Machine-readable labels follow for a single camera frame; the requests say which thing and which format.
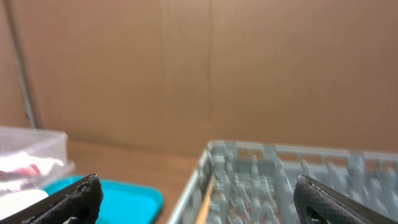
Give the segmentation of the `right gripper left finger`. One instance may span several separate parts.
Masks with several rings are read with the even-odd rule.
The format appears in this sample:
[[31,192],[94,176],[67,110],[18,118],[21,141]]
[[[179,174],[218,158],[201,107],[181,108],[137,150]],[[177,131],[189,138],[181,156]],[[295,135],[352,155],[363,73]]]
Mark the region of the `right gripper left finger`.
[[1,220],[1,224],[95,224],[103,198],[98,174],[90,174]]

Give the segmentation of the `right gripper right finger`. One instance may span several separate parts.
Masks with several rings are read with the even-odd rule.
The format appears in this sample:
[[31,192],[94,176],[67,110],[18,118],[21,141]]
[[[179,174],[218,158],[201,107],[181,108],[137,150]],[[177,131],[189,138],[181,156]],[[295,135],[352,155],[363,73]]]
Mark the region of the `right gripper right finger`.
[[294,205],[301,224],[397,224],[307,175],[297,178]]

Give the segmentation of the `white napkin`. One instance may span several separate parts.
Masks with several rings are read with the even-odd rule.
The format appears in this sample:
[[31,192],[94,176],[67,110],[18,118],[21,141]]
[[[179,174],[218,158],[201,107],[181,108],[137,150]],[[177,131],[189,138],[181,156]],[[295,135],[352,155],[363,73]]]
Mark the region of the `white napkin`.
[[12,171],[31,164],[35,164],[39,168],[41,175],[33,178],[1,180],[1,194],[36,188],[45,180],[49,180],[54,172],[59,172],[60,166],[65,163],[59,159],[32,156],[26,152],[19,152],[11,156],[1,156],[1,171]]

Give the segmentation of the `red snack wrapper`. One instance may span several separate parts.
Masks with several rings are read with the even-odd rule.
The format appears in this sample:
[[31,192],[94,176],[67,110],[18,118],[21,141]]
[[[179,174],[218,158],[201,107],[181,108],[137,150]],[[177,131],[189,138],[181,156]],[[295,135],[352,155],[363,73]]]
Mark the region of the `red snack wrapper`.
[[27,167],[20,167],[12,171],[1,171],[1,180],[15,180],[33,178],[41,175],[41,171],[35,164],[31,164]]

